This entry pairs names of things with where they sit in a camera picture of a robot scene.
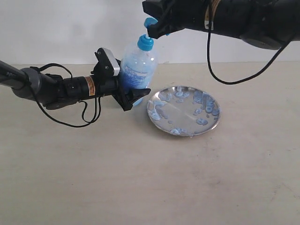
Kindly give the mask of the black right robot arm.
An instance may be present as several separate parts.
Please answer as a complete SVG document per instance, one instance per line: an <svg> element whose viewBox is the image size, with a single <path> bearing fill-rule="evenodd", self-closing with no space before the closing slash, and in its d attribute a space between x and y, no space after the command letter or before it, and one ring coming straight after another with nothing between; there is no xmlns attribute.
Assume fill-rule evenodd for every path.
<svg viewBox="0 0 300 225"><path fill-rule="evenodd" d="M158 39L180 30L196 30L278 50L300 39L298 0L144 0L144 13L157 23L147 30Z"/></svg>

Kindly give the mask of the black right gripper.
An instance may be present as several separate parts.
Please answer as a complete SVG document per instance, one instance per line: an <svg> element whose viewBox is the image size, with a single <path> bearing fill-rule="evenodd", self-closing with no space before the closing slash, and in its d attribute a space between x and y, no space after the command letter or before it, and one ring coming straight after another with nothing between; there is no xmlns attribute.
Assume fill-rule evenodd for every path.
<svg viewBox="0 0 300 225"><path fill-rule="evenodd" d="M143 11L151 16L147 17L147 34L160 38L183 29L206 30L208 5L208 0L144 0Z"/></svg>

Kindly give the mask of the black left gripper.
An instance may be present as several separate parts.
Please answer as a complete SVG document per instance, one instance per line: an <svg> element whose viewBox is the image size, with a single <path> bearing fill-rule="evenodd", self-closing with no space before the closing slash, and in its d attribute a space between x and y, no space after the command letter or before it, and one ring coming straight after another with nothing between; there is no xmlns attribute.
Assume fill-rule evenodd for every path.
<svg viewBox="0 0 300 225"><path fill-rule="evenodd" d="M125 93L121 86L119 74L113 76L113 69L109 65L108 57L103 48L95 51L97 63L91 71L91 77L96 86L98 97L112 96L124 111L129 111L133 107L135 100L139 100L151 92L151 89L129 89Z"/></svg>

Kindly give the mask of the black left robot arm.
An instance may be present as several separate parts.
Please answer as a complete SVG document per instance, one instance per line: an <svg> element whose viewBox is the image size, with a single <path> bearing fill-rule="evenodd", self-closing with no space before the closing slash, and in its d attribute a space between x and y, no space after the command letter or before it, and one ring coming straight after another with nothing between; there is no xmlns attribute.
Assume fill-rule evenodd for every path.
<svg viewBox="0 0 300 225"><path fill-rule="evenodd" d="M0 83L10 87L19 98L38 101L48 110L61 109L92 98L113 96L124 111L150 93L150 89L125 90L120 81L120 60L106 48L95 52L97 64L89 76L71 76L44 74L49 67L58 67L49 63L42 67L17 69L5 62L0 63Z"/></svg>

